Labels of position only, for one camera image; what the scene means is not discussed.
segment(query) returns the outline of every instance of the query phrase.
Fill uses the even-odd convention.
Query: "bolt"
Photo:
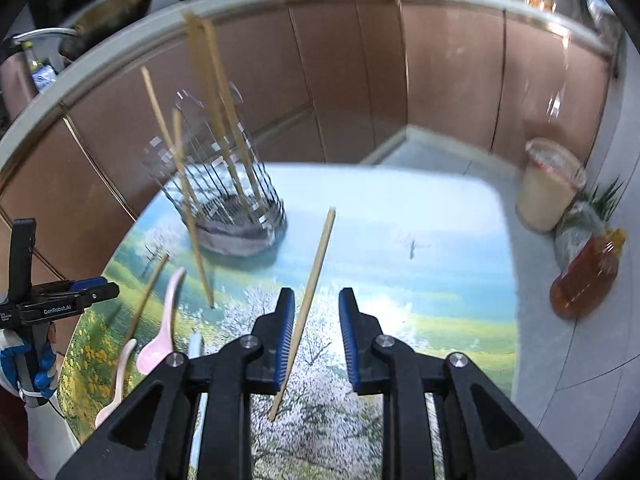
[[[464,368],[469,364],[469,358],[460,352],[455,352],[449,356],[449,362],[456,368]]]
[[[380,334],[376,337],[376,343],[378,343],[378,346],[382,346],[382,348],[389,348],[390,346],[396,344],[396,340],[393,338],[393,336]]]
[[[172,352],[166,357],[166,363],[171,368],[177,368],[178,366],[182,366],[184,363],[184,355],[178,354],[178,352]]]
[[[243,335],[240,338],[240,346],[242,348],[246,348],[247,350],[257,347],[259,342],[260,340],[252,334]]]

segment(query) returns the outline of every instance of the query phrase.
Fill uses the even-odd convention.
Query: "metal mesh container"
[[[144,161],[152,178],[183,221],[187,212],[193,216],[202,247],[248,256],[272,246],[286,228],[284,207],[242,125],[244,146],[237,146],[228,124],[223,139],[216,138],[203,105],[187,92],[178,92],[176,106],[182,115],[182,142],[167,146],[161,136],[151,140]],[[242,161],[243,148],[248,167]],[[183,187],[190,197],[186,203]]]

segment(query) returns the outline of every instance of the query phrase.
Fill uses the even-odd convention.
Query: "glove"
[[[34,386],[46,399],[50,399],[58,387],[58,370],[56,368],[56,354],[51,343],[55,343],[55,325],[50,324],[49,335],[40,356],[40,370],[34,378]],[[13,330],[0,330],[0,384],[15,396],[19,396],[18,371],[15,367],[15,357],[31,350],[31,345],[25,343]]]

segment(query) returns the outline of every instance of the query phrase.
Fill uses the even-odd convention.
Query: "beige trash bin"
[[[575,155],[557,142],[539,137],[527,142],[526,150],[529,164],[516,208],[528,227],[551,231],[584,187],[586,174]]]

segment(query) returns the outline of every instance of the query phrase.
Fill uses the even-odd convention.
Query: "tabletop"
[[[511,393],[516,279],[506,220],[492,188],[468,176],[367,166],[266,168],[284,200],[286,234],[279,245],[247,258],[203,251],[215,308],[204,297],[187,229],[162,193],[119,245],[104,276],[118,283],[120,295],[82,315],[60,377],[60,406],[80,442],[111,400],[124,334],[163,252],[170,260],[136,330],[126,392],[142,380],[135,358],[158,332],[161,298],[175,268],[188,274],[177,300],[174,345],[186,352],[190,336],[199,332],[205,353],[215,352],[273,311],[282,286],[291,287],[300,304],[331,206],[334,229],[282,412],[271,423],[266,414],[272,397],[252,399],[254,476],[379,477],[382,400],[357,397],[346,377],[337,308],[345,286],[353,287],[361,311],[376,316],[385,333],[435,356],[464,351]]]

